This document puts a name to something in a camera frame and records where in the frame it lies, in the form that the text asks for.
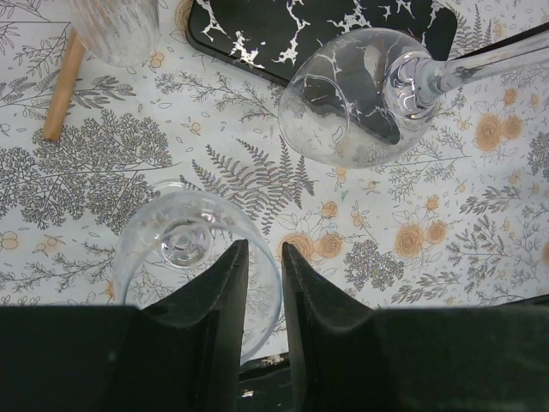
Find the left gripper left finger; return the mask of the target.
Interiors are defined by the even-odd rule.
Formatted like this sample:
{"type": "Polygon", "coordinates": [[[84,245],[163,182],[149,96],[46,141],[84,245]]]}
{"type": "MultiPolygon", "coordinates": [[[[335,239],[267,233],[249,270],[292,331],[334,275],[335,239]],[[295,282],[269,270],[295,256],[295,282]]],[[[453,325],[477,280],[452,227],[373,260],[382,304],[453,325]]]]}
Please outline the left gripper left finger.
{"type": "Polygon", "coordinates": [[[233,411],[249,246],[157,303],[5,306],[4,411],[233,411]]]}

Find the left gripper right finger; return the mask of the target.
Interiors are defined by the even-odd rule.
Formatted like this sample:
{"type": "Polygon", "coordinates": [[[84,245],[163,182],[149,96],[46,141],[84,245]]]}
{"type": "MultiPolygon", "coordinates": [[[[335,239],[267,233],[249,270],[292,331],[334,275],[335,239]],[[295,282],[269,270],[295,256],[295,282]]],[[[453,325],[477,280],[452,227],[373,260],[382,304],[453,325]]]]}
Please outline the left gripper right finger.
{"type": "Polygon", "coordinates": [[[298,411],[545,411],[548,299],[371,309],[282,248],[298,411]]]}

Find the clear glass edge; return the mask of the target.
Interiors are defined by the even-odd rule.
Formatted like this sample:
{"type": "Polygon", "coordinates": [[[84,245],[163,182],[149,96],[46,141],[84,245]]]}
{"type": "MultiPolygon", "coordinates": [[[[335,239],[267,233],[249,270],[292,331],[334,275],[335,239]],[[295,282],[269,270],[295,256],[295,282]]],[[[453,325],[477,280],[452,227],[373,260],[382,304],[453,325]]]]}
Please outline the clear glass edge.
{"type": "Polygon", "coordinates": [[[242,362],[252,359],[274,331],[281,312],[281,275],[261,232],[235,203],[162,180],[155,198],[131,217],[112,260],[114,300],[149,307],[211,269],[237,240],[247,240],[242,362]]]}

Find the clear wine glass front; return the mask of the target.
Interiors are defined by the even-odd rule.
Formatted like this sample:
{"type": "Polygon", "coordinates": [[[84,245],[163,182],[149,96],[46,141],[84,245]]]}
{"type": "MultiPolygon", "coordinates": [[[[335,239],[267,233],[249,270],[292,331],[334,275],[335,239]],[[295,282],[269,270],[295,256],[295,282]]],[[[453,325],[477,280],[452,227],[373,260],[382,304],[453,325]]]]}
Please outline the clear wine glass front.
{"type": "Polygon", "coordinates": [[[332,39],[298,69],[278,105],[281,136],[334,167],[388,163],[417,144],[453,89],[548,60],[548,26],[441,61],[411,35],[361,28],[332,39]]]}

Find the ribbed glass tumbler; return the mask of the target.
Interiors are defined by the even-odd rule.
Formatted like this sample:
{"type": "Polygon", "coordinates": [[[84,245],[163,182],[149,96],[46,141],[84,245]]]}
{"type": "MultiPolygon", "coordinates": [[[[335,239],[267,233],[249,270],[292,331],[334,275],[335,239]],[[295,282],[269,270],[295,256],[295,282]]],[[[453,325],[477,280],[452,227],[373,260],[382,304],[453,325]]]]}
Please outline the ribbed glass tumbler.
{"type": "Polygon", "coordinates": [[[154,54],[160,40],[156,1],[76,0],[67,4],[79,40],[105,64],[135,66],[154,54]]]}

